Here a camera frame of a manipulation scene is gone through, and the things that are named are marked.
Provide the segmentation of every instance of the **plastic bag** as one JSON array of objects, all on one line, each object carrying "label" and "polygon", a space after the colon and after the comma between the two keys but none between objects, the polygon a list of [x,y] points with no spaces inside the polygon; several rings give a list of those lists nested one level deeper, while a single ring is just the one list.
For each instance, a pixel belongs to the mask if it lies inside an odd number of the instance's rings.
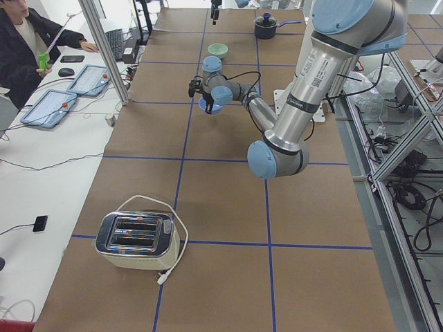
[{"label": "plastic bag", "polygon": [[[368,79],[375,83],[380,74],[380,67],[376,68],[368,75]],[[377,90],[383,96],[384,99],[393,100],[395,98],[395,87],[400,82],[401,77],[397,69],[389,66],[383,66],[379,83],[377,84]]]},{"label": "plastic bag", "polygon": [[[351,78],[346,79],[343,90],[346,94],[366,90],[374,84],[362,73],[352,71],[348,75]],[[378,92],[377,88],[372,88],[369,91],[351,95],[348,97],[354,105],[360,108],[360,111],[366,113],[373,118],[379,117],[379,112],[383,107],[383,97]]]}]

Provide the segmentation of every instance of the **green bowl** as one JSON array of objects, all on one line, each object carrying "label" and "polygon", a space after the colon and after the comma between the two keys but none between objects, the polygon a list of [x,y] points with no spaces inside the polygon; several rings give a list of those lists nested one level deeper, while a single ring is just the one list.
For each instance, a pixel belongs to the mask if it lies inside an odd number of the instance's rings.
[{"label": "green bowl", "polygon": [[223,59],[228,54],[228,47],[225,44],[211,44],[208,47],[208,52]]}]

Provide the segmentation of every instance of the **tablet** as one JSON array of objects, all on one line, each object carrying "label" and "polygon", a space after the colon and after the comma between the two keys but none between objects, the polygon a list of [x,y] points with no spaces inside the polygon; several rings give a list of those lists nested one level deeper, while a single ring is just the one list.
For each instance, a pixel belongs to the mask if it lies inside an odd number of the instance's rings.
[{"label": "tablet", "polygon": [[79,72],[66,91],[77,93],[80,97],[95,97],[100,94],[110,81],[109,71],[103,66],[86,65]]},{"label": "tablet", "polygon": [[20,122],[30,126],[52,128],[60,123],[76,101],[75,93],[47,90]]}]

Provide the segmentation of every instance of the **power plug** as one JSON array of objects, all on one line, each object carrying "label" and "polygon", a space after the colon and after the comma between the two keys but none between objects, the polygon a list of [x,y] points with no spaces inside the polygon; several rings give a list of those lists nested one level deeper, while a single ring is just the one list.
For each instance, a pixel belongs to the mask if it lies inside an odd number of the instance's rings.
[{"label": "power plug", "polygon": [[374,141],[376,143],[383,143],[386,139],[386,127],[385,126],[379,126],[377,129],[377,133],[375,134]]}]

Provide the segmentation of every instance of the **keyboard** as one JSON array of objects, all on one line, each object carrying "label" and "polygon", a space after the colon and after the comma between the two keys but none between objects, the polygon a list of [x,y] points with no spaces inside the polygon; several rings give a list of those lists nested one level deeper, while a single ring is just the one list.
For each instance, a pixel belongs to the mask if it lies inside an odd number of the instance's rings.
[{"label": "keyboard", "polygon": [[123,30],[115,29],[105,33],[106,39],[111,47],[112,54],[116,61],[120,61],[123,56]]}]

